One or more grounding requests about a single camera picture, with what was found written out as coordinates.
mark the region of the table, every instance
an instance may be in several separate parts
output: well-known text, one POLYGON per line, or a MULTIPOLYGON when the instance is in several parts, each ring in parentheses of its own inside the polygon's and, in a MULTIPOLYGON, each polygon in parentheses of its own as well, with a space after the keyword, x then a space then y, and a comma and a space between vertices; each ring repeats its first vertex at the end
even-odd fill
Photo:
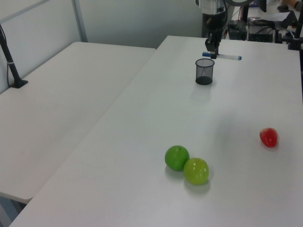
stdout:
POLYGON ((154 49, 73 43, 0 95, 0 196, 28 203, 154 49))
POLYGON ((168 36, 11 227, 302 226, 299 53, 222 40, 243 59, 216 59, 201 86, 204 43, 168 36), (265 127, 277 129, 274 149, 260 142, 265 127), (206 184, 166 167, 173 145, 208 163, 206 184))

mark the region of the mesh pencil cup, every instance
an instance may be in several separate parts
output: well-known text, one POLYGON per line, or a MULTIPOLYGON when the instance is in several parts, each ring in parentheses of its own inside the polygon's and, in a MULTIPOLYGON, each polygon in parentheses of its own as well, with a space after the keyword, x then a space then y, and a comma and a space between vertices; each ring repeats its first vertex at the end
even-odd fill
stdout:
POLYGON ((214 61, 202 58, 196 61, 196 83, 201 85, 211 84, 213 81, 214 61))

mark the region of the apple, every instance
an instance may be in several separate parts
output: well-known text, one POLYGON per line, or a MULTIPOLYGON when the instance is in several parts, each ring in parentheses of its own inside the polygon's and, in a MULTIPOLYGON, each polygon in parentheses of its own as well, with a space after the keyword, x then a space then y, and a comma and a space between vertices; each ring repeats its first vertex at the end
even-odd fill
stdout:
POLYGON ((189 160, 189 153, 183 146, 172 146, 165 153, 165 163, 173 170, 181 171, 189 160))
POLYGON ((194 185, 204 184, 209 175, 208 165, 203 159, 191 158, 185 163, 183 174, 194 185))

